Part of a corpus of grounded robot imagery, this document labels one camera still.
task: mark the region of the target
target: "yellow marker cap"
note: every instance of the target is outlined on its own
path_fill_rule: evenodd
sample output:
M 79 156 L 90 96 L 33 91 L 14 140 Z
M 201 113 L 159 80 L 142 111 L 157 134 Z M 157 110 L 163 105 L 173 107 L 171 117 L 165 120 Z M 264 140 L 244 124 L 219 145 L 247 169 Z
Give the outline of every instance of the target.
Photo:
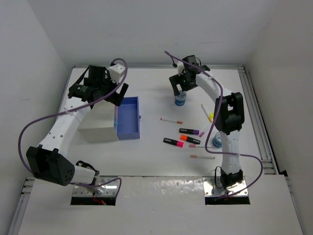
M 209 121 L 213 122 L 213 118 L 214 118 L 214 113 L 209 114 Z

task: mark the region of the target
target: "blue box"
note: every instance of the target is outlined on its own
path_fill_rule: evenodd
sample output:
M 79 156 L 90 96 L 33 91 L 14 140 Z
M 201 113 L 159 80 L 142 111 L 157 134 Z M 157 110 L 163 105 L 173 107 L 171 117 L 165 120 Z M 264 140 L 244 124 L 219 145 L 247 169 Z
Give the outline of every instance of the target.
M 140 138 L 139 119 L 139 99 L 137 97 L 125 97 L 121 105 L 116 109 L 117 117 L 117 137 L 120 140 L 130 140 Z

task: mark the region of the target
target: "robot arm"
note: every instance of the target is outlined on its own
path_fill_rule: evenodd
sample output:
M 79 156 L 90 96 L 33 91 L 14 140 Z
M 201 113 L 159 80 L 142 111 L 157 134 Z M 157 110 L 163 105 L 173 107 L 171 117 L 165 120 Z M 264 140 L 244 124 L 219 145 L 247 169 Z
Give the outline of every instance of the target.
M 199 66 L 194 55 L 183 59 L 190 64 L 194 64 L 210 74 L 210 69 L 204 66 Z M 169 78 L 174 95 L 176 95 L 177 84 L 183 91 L 188 91 L 197 86 L 201 87 L 213 101 L 215 101 L 214 116 L 218 117 L 215 127 L 220 131 L 222 139 L 223 152 L 239 153 L 239 131 L 242 127 L 244 118 L 244 103 L 243 96 L 240 93 L 233 93 L 223 85 L 223 97 L 220 113 L 217 114 L 217 107 L 220 100 L 221 89 L 212 80 L 212 78 L 200 73 L 195 68 L 190 68 L 184 65 L 184 71 Z M 243 179 L 243 172 L 241 170 L 239 155 L 223 154 L 223 162 L 221 166 L 221 183 L 223 188 L 241 182 Z
M 89 66 L 82 76 L 69 89 L 68 98 L 63 111 L 91 103 L 109 92 L 118 84 L 124 74 L 125 67 L 111 65 L 105 67 Z M 123 84 L 120 93 L 113 93 L 106 101 L 119 106 L 128 88 Z M 86 114 L 93 108 L 87 106 L 57 118 L 47 136 L 37 147 L 29 147 L 26 156 L 35 178 L 66 186 L 68 184 L 94 184 L 95 176 L 99 173 L 88 164 L 73 165 L 65 156 L 69 144 Z

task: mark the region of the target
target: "gray wall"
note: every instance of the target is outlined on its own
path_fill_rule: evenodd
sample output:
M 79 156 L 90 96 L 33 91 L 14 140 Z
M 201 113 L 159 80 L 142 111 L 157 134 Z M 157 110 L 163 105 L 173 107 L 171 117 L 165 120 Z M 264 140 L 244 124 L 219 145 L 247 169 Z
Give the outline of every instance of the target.
M 67 64 L 169 64 L 163 51 L 242 64 L 276 0 L 28 0 Z
M 313 234 L 313 1 L 281 0 L 250 63 L 253 86 L 300 222 Z
M 8 232 L 26 175 L 17 151 L 22 128 L 58 110 L 68 71 L 26 0 L 0 0 L 0 234 Z M 53 120 L 26 132 L 23 152 Z

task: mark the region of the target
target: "orange marker cap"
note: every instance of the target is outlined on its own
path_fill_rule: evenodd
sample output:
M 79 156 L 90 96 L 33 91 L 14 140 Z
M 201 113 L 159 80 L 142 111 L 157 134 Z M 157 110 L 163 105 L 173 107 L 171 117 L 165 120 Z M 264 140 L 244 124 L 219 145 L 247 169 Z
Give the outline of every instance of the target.
M 185 136 L 185 135 L 181 135 L 181 136 L 180 136 L 180 139 L 181 139 L 182 141 L 186 141 L 187 138 L 188 138 L 188 136 Z

